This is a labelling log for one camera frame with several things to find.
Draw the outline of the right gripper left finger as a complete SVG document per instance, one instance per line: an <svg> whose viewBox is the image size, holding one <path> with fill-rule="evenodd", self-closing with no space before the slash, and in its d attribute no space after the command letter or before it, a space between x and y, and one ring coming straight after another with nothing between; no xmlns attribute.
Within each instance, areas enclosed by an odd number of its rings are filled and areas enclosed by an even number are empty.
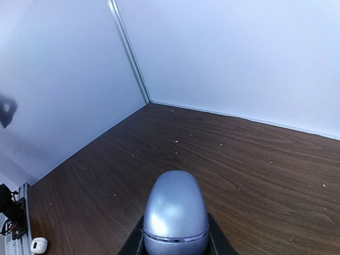
<svg viewBox="0 0 340 255"><path fill-rule="evenodd" d="M126 239L117 255L144 255L146 248L143 241L143 220L144 215L140 217L134 229Z"/></svg>

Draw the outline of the lavender earbud charging case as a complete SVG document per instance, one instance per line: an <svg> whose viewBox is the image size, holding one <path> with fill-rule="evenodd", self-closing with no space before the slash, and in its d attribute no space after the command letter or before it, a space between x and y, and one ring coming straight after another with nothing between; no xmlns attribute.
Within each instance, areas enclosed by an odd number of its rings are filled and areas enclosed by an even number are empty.
<svg viewBox="0 0 340 255"><path fill-rule="evenodd" d="M196 178L168 171L154 183L143 220L147 254L204 254L209 240L208 212Z"/></svg>

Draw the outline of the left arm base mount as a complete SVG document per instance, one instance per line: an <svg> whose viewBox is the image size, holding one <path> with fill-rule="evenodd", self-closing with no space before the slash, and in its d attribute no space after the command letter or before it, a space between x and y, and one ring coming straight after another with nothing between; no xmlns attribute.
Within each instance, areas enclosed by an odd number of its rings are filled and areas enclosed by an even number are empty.
<svg viewBox="0 0 340 255"><path fill-rule="evenodd" d="M11 234L12 240L18 240L28 232L26 199L16 200L16 195L19 195L17 191L12 192L4 183L1 184L1 214L7 218L1 235Z"/></svg>

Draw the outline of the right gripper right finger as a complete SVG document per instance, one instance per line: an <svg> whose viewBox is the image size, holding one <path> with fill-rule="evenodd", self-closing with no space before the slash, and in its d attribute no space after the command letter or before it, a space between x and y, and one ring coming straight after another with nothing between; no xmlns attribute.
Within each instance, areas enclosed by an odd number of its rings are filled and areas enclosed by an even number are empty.
<svg viewBox="0 0 340 255"><path fill-rule="evenodd" d="M233 248L230 241L218 225L211 213L208 213L209 219L209 241L207 254L209 255L239 255Z"/></svg>

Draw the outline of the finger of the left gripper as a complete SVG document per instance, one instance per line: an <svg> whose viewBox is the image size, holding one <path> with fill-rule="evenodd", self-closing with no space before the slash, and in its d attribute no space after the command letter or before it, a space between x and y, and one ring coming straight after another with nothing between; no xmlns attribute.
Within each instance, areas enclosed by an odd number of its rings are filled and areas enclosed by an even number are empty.
<svg viewBox="0 0 340 255"><path fill-rule="evenodd" d="M5 129L12 122L18 108L17 102L10 97L1 97L1 125Z"/></svg>

